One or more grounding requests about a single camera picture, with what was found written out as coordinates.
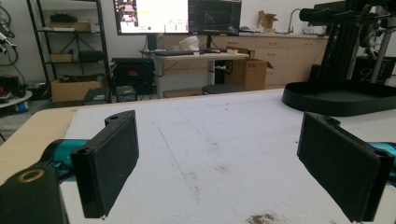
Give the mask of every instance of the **shelf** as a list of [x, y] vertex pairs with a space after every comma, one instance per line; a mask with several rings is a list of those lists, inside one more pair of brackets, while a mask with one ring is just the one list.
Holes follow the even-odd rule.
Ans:
[[85, 10], [96, 9], [96, 1], [42, 0], [43, 10]]
[[101, 62], [80, 62], [80, 61], [73, 61], [73, 62], [68, 62], [68, 63], [52, 63], [52, 62], [45, 62], [44, 64], [81, 64], [81, 63], [104, 63], [103, 61]]
[[102, 32], [88, 32], [88, 31], [53, 31], [53, 30], [37, 30], [37, 32], [41, 33], [54, 33], [54, 34], [70, 34], [70, 35], [75, 35], [75, 34], [86, 34], [86, 35], [99, 35]]
[[[75, 30], [52, 30], [46, 24], [50, 20], [49, 13], [44, 13], [44, 10], [67, 11], [70, 9], [79, 10], [74, 11], [76, 16], [86, 16], [87, 12], [84, 9], [92, 9], [94, 13], [90, 14], [90, 20], [103, 24], [102, 6], [100, 0], [26, 0], [29, 8], [32, 25], [35, 31], [35, 40], [40, 52], [40, 59], [44, 69], [44, 75], [47, 83], [58, 79], [57, 74], [64, 72], [76, 72], [80, 69], [82, 74], [85, 74], [85, 66], [83, 64], [93, 64], [93, 68], [99, 69], [103, 73], [110, 72], [108, 64], [106, 36], [103, 25], [96, 26], [96, 32], [91, 32], [90, 24], [73, 24]], [[103, 52], [103, 58], [98, 62], [80, 62], [78, 59], [73, 62], [54, 63], [49, 61], [49, 57], [53, 52], [63, 52], [65, 49], [73, 50], [76, 54], [80, 54], [86, 48], [91, 50], [100, 50]], [[80, 64], [81, 66], [55, 66], [56, 64]]]

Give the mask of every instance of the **floor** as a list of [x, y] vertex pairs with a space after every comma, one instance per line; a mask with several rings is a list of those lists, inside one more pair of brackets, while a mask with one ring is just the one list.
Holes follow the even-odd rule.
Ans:
[[[157, 99], [157, 95], [138, 95], [137, 100], [151, 100]], [[117, 102], [116, 98], [113, 97], [112, 102]], [[0, 134], [2, 134], [6, 140], [14, 134], [34, 113], [55, 108], [54, 103], [51, 100], [38, 100], [29, 101], [29, 110], [24, 113], [18, 113], [15, 111], [14, 106], [9, 106], [0, 109]], [[4, 141], [0, 138], [0, 146], [3, 145]]]

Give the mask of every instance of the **computer monitor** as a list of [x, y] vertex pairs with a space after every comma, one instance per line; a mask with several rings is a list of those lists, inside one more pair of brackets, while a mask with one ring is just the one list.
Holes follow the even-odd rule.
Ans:
[[188, 0], [113, 0], [118, 35], [187, 34]]
[[189, 0], [189, 29], [194, 35], [239, 35], [241, 0]]
[[[337, 2], [329, 2], [323, 4], [314, 5], [314, 9], [329, 9], [331, 11], [345, 11], [347, 6], [346, 1], [337, 1]], [[331, 26], [330, 22], [317, 22], [311, 21], [308, 23], [308, 26]]]

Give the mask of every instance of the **wooden cabinet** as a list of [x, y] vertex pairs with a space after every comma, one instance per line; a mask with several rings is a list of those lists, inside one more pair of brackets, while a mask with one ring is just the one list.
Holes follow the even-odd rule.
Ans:
[[312, 64], [321, 64], [326, 44], [325, 38], [292, 39], [287, 59], [287, 81], [307, 81]]
[[[190, 35], [164, 35], [157, 43], [159, 49], [170, 50], [171, 46], [178, 46], [179, 42]], [[198, 35], [200, 46], [205, 45], [206, 36]], [[188, 73], [205, 73], [207, 62], [165, 62], [163, 63], [164, 75], [182, 75]]]
[[[161, 46], [169, 49], [188, 35], [165, 35]], [[206, 36], [198, 35], [200, 46], [205, 47]], [[267, 68], [265, 89], [284, 88], [290, 82], [307, 81], [312, 64], [321, 64], [327, 38], [303, 35], [279, 36], [216, 36], [212, 47], [234, 46], [253, 51], [255, 59], [269, 62], [274, 69]], [[166, 64], [167, 74], [183, 74], [205, 71], [205, 63]]]

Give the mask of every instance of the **stool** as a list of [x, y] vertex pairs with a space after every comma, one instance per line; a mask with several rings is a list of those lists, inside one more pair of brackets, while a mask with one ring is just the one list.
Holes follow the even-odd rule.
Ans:
[[230, 92], [247, 91], [243, 86], [233, 85], [233, 84], [214, 84], [202, 87], [202, 94], [222, 94]]

